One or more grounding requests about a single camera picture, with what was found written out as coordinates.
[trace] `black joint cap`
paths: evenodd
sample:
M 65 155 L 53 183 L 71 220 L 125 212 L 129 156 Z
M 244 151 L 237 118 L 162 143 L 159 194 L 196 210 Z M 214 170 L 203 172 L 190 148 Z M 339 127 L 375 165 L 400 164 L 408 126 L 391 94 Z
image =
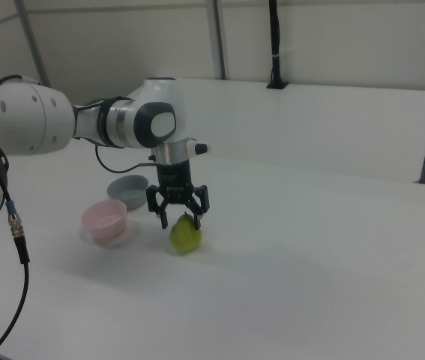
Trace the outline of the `black joint cap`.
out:
M 196 144 L 195 150 L 196 150 L 196 154 L 198 154 L 198 155 L 205 154 L 207 152 L 207 145 L 206 144 Z
M 27 251 L 27 245 L 25 243 L 25 236 L 19 236 L 14 238 L 14 242 L 16 243 L 17 253 L 19 254 L 19 259 L 21 264 L 27 264 L 31 260 L 29 259 L 29 254 Z

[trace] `gray bowl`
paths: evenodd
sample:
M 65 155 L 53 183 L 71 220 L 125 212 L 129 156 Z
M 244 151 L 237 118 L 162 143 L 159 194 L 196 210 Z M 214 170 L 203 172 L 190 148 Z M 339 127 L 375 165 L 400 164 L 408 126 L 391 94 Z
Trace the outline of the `gray bowl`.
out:
M 137 209 L 145 204 L 145 189 L 149 185 L 147 178 L 141 175 L 128 175 L 118 178 L 107 187 L 107 195 L 122 201 L 127 210 Z

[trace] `cable connector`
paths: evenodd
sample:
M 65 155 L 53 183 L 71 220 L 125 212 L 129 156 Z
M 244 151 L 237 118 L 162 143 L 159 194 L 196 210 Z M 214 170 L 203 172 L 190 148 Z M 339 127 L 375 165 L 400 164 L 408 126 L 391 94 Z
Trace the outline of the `cable connector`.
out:
M 27 251 L 27 244 L 25 243 L 25 236 L 19 236 L 14 238 L 16 243 L 17 253 L 19 254 L 19 260 L 21 264 L 27 264 L 31 260 L 29 259 L 29 253 Z
M 10 231 L 12 232 L 13 238 L 18 238 L 19 236 L 24 236 L 24 227 L 22 226 L 22 221 L 20 220 L 19 214 L 10 214 L 8 216 Z

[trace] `green pear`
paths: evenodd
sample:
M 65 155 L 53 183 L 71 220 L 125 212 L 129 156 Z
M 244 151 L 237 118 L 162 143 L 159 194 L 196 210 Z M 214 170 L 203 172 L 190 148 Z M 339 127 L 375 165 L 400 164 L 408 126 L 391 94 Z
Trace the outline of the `green pear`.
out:
M 184 213 L 170 230 L 169 240 L 177 251 L 193 251 L 200 245 L 202 231 L 196 230 L 194 218 L 188 213 Z

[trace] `black pole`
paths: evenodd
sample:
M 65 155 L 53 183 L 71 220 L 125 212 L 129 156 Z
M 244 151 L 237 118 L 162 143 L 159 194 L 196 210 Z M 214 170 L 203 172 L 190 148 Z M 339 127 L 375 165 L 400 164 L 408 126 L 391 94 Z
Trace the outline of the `black pole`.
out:
M 271 17 L 272 79 L 267 88 L 284 89 L 287 86 L 287 82 L 282 81 L 280 77 L 280 28 L 277 15 L 277 0 L 269 0 L 269 15 Z

